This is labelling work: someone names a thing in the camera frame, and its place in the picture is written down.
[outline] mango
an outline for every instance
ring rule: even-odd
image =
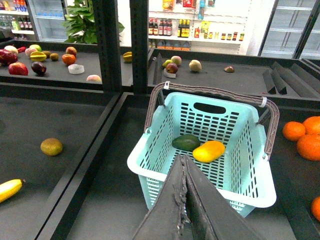
[[[201,163],[211,163],[225,153],[226,147],[220,141],[207,141],[203,145],[193,150],[192,155],[195,160]]]

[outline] yellow mango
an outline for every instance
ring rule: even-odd
[[[203,145],[193,150],[192,155],[195,160],[201,163],[210,163],[218,159],[225,153],[226,147],[219,141],[207,141]]]
[[[31,53],[30,59],[34,62],[43,62],[47,59],[47,55],[41,51],[34,51]]]

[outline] sauce bottle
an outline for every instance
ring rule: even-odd
[[[154,26],[153,26],[153,35],[158,35],[158,20],[154,19]]]
[[[172,35],[172,20],[171,19],[168,19],[168,27],[167,27],[166,35],[167,36]]]
[[[158,35],[162,36],[163,34],[164,34],[164,20],[161,19],[158,27]]]
[[[153,35],[154,34],[154,20],[151,18],[149,20],[149,31],[148,31],[149,35]]]
[[[166,36],[168,34],[168,23],[167,20],[163,20],[163,35]]]

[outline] kiwi fruit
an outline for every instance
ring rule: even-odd
[[[59,55],[58,55],[58,53],[51,53],[50,54],[50,59],[52,60],[52,61],[58,61],[58,59],[59,59]]]
[[[45,55],[46,55],[46,58],[50,58],[50,54],[51,52],[50,51],[42,51]]]

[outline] orange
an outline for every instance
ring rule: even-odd
[[[303,123],[305,134],[320,134],[320,116],[311,116]]]
[[[320,161],[320,134],[306,134],[298,140],[296,149],[301,157]]]
[[[297,121],[287,122],[282,129],[283,136],[293,142],[296,142],[306,134],[305,126]]]
[[[72,55],[72,54],[63,54],[62,55],[62,61],[66,64],[66,65],[71,65],[74,64],[76,62],[76,56]]]
[[[313,199],[311,203],[311,213],[318,221],[320,221],[320,196]]]

